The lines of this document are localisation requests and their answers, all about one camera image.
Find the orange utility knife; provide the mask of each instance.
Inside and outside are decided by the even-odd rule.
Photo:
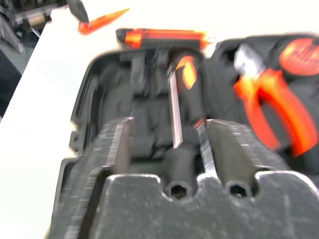
[[[234,67],[241,75],[234,90],[244,102],[252,129],[265,145],[276,150],[280,143],[268,125],[260,101],[269,103],[280,117],[292,140],[294,156],[300,156],[318,143],[316,125],[290,91],[282,71],[267,69],[261,57],[247,44],[242,44],[236,52]]]
[[[209,44],[205,32],[194,30],[119,28],[116,37],[132,48],[176,46],[202,49]]]

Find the white surface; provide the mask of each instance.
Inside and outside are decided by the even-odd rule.
[[[163,0],[158,5],[141,0],[82,1],[90,19],[126,7],[131,10],[89,36],[77,33],[78,23],[68,9],[52,12],[53,21],[45,27],[0,124],[2,239],[44,237],[60,161],[68,153],[70,117],[79,86],[96,56],[118,48],[116,28],[192,28],[219,39],[319,31],[315,0],[207,1],[213,7],[202,0],[171,0],[169,5]]]

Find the orange tool handle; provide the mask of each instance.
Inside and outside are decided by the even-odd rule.
[[[101,27],[112,23],[117,18],[122,16],[124,13],[126,13],[128,10],[130,10],[130,9],[127,8],[127,9],[117,11],[117,12],[114,12],[114,13],[111,13],[108,15],[104,15],[104,16],[101,16],[101,17],[99,17],[99,18],[97,18],[89,23],[80,22],[79,27],[78,27],[78,31],[84,35],[90,34],[94,31],[100,29]]]
[[[199,60],[188,53],[183,53],[173,59],[176,66],[176,83],[178,96],[187,105],[188,121],[195,125],[206,118],[203,103],[202,78],[198,72]]]
[[[316,125],[300,100],[290,91],[282,71],[267,69],[260,77],[262,98],[280,116],[293,142],[293,153],[300,156],[318,143]]]
[[[169,29],[126,29],[124,42],[133,48],[140,48],[144,45],[160,43],[185,43],[189,41],[199,48],[204,48],[207,44],[206,33],[194,30],[169,30]]]
[[[260,81],[249,76],[243,76],[234,85],[237,96],[243,101],[249,124],[257,137],[270,149],[280,147],[276,135],[269,126],[259,103]]]

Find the red handle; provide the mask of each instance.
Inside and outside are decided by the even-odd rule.
[[[243,76],[234,85],[234,90],[244,103],[249,124],[258,138],[270,149],[276,150],[280,143],[269,126],[259,103],[259,79]]]
[[[318,143],[317,127],[300,100],[290,91],[282,71],[267,69],[259,81],[261,97],[280,116],[293,141],[293,153],[299,156]]]

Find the tool case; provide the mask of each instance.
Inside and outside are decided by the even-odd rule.
[[[177,47],[95,59],[72,113],[77,131],[70,147],[78,156],[62,161],[48,238],[317,238],[316,171],[305,166],[309,162],[302,156],[291,155],[289,137],[266,105],[264,113],[282,147],[273,152],[260,142],[233,91],[238,79],[233,59],[241,43],[277,68],[280,49],[301,37],[310,36],[226,40],[210,59]],[[183,101],[184,142],[172,150],[167,68],[181,52],[200,62],[218,177],[204,171],[198,135]],[[314,87],[319,75],[287,79],[319,127]]]

